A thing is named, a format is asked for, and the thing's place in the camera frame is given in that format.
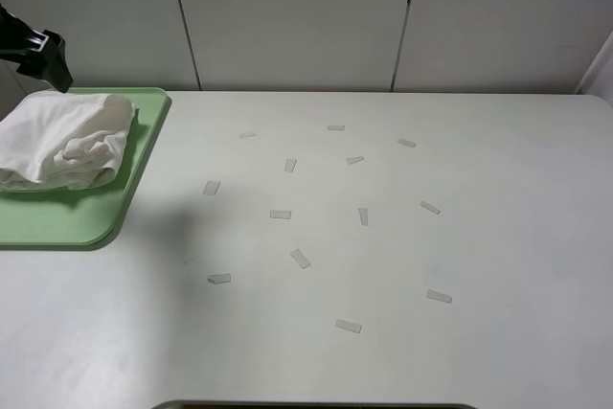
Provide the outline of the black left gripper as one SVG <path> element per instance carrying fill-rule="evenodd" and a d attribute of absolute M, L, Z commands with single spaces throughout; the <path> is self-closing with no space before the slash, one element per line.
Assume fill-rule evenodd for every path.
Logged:
<path fill-rule="evenodd" d="M 67 92 L 74 80 L 65 56 L 65 40 L 59 34 L 32 29 L 4 7 L 1 11 L 1 58 L 22 62 L 16 72 L 48 82 L 56 91 Z"/>

